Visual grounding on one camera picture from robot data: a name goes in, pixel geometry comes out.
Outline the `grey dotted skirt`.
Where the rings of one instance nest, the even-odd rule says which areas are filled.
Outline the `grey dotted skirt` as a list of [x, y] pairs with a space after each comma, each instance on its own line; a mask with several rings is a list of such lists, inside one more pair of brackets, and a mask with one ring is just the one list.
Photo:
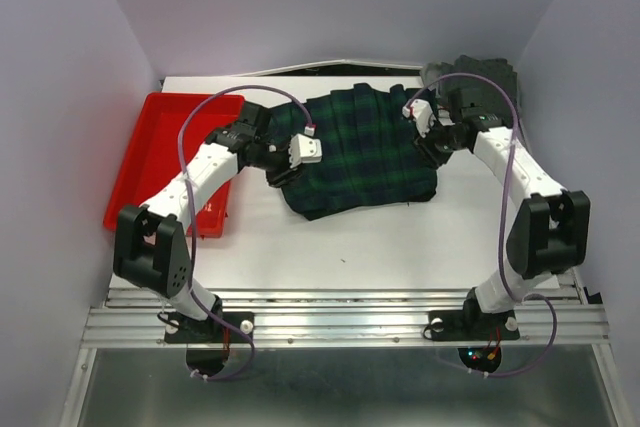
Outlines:
[[[461, 55], [452, 64], [441, 65], [442, 74], [467, 73], [481, 76], [498, 85], [516, 105], [518, 75], [513, 66], [504, 58], [476, 59]], [[498, 90], [486, 83], [470, 77], [452, 77], [439, 85], [440, 103], [455, 109], [477, 108], [500, 117], [509, 128], [513, 126], [510, 107]]]

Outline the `green plaid skirt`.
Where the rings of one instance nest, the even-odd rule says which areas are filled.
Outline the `green plaid skirt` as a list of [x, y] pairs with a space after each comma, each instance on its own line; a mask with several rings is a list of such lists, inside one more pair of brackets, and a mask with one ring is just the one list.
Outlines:
[[321, 141], [322, 160], [281, 188], [288, 207], [309, 221], [358, 207], [428, 202], [437, 173], [413, 146], [416, 129], [402, 107], [417, 92], [358, 83], [310, 98], [304, 106]]

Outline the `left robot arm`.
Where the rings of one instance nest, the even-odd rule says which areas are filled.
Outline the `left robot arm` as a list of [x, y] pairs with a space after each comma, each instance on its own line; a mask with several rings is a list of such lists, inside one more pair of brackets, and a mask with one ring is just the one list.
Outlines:
[[202, 341], [221, 333], [223, 318], [219, 298], [194, 278], [188, 242], [196, 235], [197, 214], [246, 167], [263, 170], [281, 187], [322, 157], [313, 128], [277, 143], [268, 133], [270, 121], [269, 109], [244, 105], [235, 121], [205, 137], [191, 160], [179, 160], [179, 173], [155, 195], [118, 213], [114, 275], [167, 301]]

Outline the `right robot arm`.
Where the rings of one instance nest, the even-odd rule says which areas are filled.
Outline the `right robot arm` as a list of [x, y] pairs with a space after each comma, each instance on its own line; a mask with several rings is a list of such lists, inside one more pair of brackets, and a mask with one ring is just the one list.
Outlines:
[[452, 102], [442, 122], [437, 108], [413, 100], [402, 109], [416, 128], [414, 146], [437, 169], [458, 151], [480, 160], [502, 185], [502, 203], [513, 204], [511, 225], [499, 226], [498, 269], [471, 292], [460, 313], [463, 331], [482, 337], [496, 315], [512, 309], [548, 278], [584, 262], [591, 202], [550, 177], [520, 142], [514, 127], [475, 105]]

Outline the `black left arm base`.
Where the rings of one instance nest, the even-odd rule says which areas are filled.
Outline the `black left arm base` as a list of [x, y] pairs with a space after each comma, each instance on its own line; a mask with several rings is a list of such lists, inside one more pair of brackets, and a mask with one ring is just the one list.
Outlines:
[[232, 325], [233, 329], [224, 327], [210, 318], [197, 321], [178, 312], [159, 313], [157, 318], [165, 328], [164, 342], [167, 344], [246, 343], [244, 335], [253, 337], [254, 314], [248, 311], [224, 314], [223, 320]]

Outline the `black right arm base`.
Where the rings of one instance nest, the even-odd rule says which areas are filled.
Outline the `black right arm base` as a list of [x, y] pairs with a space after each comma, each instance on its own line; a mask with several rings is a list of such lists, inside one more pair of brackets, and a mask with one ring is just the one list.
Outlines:
[[517, 327], [509, 329], [507, 321], [514, 312], [500, 314], [465, 314], [462, 310], [432, 310], [422, 336], [434, 342], [482, 342], [492, 340], [518, 340]]

